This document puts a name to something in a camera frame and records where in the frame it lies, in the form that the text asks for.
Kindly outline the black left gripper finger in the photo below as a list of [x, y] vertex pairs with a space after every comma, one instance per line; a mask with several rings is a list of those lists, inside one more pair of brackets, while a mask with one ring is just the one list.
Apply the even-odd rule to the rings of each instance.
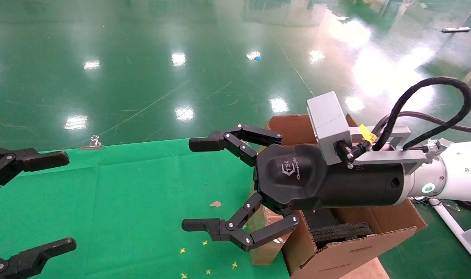
[[69, 156], [64, 151], [39, 153], [33, 148], [23, 150], [0, 148], [0, 189], [21, 172], [36, 172], [68, 164]]
[[68, 237], [55, 242], [28, 249], [5, 260], [0, 257], [0, 279], [28, 279], [39, 275], [47, 261], [76, 249], [74, 238]]

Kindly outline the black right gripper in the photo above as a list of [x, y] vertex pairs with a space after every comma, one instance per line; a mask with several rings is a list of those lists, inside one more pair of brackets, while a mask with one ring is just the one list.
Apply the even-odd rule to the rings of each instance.
[[[187, 232], [205, 231], [212, 241], [230, 241], [245, 252], [259, 248], [294, 231], [299, 217], [291, 210], [373, 207], [398, 205], [404, 201], [404, 170], [400, 163], [328, 165], [317, 145], [280, 145], [283, 134], [238, 124], [207, 137], [189, 139], [192, 152], [228, 150], [254, 167], [257, 193], [229, 220], [184, 219]], [[249, 143], [267, 146], [258, 154]], [[243, 225], [261, 205], [283, 219], [247, 233]]]

